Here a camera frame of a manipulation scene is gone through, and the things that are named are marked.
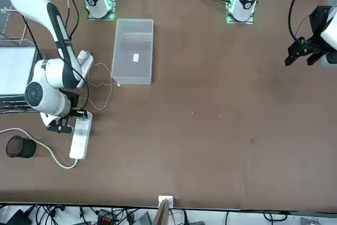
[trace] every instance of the clear plastic container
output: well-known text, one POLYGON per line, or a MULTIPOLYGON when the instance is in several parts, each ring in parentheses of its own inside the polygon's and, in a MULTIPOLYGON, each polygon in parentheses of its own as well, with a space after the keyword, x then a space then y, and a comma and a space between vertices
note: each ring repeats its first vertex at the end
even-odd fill
POLYGON ((152 82, 153 20, 118 19, 112 78, 118 84, 152 82))

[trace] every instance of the black cup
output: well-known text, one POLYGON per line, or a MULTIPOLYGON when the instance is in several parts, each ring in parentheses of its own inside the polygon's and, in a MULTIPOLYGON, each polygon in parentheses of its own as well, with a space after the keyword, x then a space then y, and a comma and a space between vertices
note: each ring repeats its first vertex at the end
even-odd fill
POLYGON ((36 143, 31 139, 15 135, 7 142, 6 154, 10 158, 31 158, 36 150, 36 143))

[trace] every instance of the tabletop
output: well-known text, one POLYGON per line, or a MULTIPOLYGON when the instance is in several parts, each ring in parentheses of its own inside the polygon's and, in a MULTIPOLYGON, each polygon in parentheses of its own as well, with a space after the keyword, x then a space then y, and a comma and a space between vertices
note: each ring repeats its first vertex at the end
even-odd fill
MULTIPOLYGON (((51 0, 66 17, 66 0, 51 0)), ((116 21, 80 24, 75 54, 112 64, 116 21)), ((293 30, 326 0, 297 0, 293 30)), ((87 156, 71 170, 37 147, 31 159, 10 159, 0 136, 0 201, 176 207, 337 211, 334 69, 305 58, 284 66, 292 44, 291 0, 259 0, 255 24, 226 24, 214 0, 118 0, 116 19, 154 20, 153 83, 113 87, 104 111, 93 113, 87 156)), ((71 6, 70 32, 76 14, 71 6)), ((30 22, 39 47, 56 57, 48 30, 30 22)), ((11 14, 8 36, 23 22, 11 14)), ((299 35, 310 35, 306 20, 299 35)), ((93 83, 109 82, 104 67, 93 83)), ((90 87, 104 105, 109 87, 90 87)), ((38 114, 0 116, 1 129, 20 127, 51 146, 66 164, 72 136, 47 132, 38 114)))

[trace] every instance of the white bracket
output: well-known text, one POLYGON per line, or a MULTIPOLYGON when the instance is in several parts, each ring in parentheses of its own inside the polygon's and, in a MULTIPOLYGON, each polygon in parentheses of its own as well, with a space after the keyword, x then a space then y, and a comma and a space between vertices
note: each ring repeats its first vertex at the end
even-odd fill
POLYGON ((164 200, 168 200, 170 203, 170 208, 173 208, 173 196, 163 196, 163 195, 158 196, 158 207, 164 200))

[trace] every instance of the power strip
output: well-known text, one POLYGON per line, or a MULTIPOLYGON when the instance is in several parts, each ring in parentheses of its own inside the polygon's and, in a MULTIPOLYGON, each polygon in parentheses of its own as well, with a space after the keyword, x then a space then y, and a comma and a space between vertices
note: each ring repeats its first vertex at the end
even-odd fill
POLYGON ((88 112, 87 119, 77 117, 72 146, 70 148, 70 158, 85 159, 92 119, 93 115, 90 112, 88 112))

